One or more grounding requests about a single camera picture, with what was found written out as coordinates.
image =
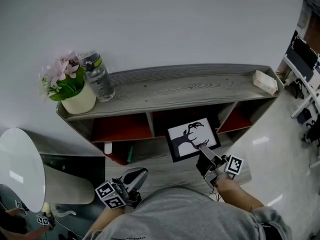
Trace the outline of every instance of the white paper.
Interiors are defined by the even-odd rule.
[[[211,127],[209,125],[207,118],[203,118],[197,121],[193,121],[190,123],[186,123],[186,124],[168,129],[170,139],[174,140],[176,138],[182,137],[184,135],[184,131],[188,133],[188,126],[196,122],[201,123],[203,126],[200,125],[200,126],[197,126],[197,128],[191,128],[190,129],[191,134],[187,136],[188,141],[196,138],[195,140],[192,141],[194,145],[199,145],[205,142],[206,140],[208,140],[208,143],[206,144],[208,148],[216,145],[217,141],[211,130]],[[199,149],[195,149],[190,142],[184,142],[180,144],[178,147],[178,150],[179,150],[178,155],[180,157],[199,151]]]

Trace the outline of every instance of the tiled floor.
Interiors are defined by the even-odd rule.
[[[272,207],[291,227],[293,239],[303,240],[320,230],[320,165],[309,170],[317,148],[301,142],[306,128],[290,117],[297,102],[284,91],[228,153],[246,153],[252,181],[242,187],[265,205],[282,196]]]

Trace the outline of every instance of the small white box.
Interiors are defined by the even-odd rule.
[[[253,84],[270,95],[274,95],[278,90],[277,81],[259,70],[256,70],[253,75]]]

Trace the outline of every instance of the artificial flower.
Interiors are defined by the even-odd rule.
[[[78,56],[75,51],[70,52],[67,56],[61,57],[60,59],[64,62],[71,61],[75,64],[79,63]]]
[[[41,68],[41,72],[38,74],[39,76],[39,80],[42,82],[44,79],[45,79],[45,76],[46,76],[46,72],[44,70],[44,67]]]
[[[51,87],[53,87],[58,80],[62,81],[66,79],[65,69],[69,61],[61,61],[56,59],[53,65],[48,66],[47,78],[51,82]]]
[[[54,86],[52,86],[52,89],[55,89],[55,91],[58,93],[58,92],[60,92],[59,90],[61,90],[62,87],[55,84]]]
[[[40,97],[43,98],[44,102],[46,102],[47,99],[48,99],[51,95],[54,94],[54,93],[52,93],[52,92],[48,93],[48,91],[47,91],[47,85],[48,85],[48,83],[47,83],[47,84],[43,84],[42,82],[41,82],[40,85],[39,85],[39,94],[40,94]]]
[[[69,75],[71,78],[76,78],[77,75],[75,72],[77,71],[78,68],[79,68],[79,65],[71,66],[70,64],[68,64],[66,66],[64,73],[66,75]]]

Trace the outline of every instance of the gray wood grain surface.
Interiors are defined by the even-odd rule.
[[[231,140],[227,134],[219,134],[219,138],[223,146],[214,151],[220,156],[230,155],[228,150],[232,145]],[[245,160],[240,175],[236,176],[234,180],[244,184],[251,181],[251,173],[245,155],[238,156]],[[143,167],[148,169],[148,177],[139,191],[144,198],[156,190],[174,186],[186,186],[206,195],[211,192],[196,168],[198,157],[173,163],[165,138],[137,142],[133,149],[133,159],[135,162],[127,166],[121,166],[106,159],[105,179],[120,177],[124,171],[131,168]]]
[[[186,64],[155,66],[148,68],[120,71],[110,74],[114,85],[125,85],[140,81],[157,81],[198,76],[241,76],[253,75],[256,70],[268,72],[269,66],[248,64]]]
[[[67,120],[120,116],[210,104],[271,98],[252,83],[251,75],[203,75],[134,82],[116,87],[109,102],[99,102],[84,114]]]

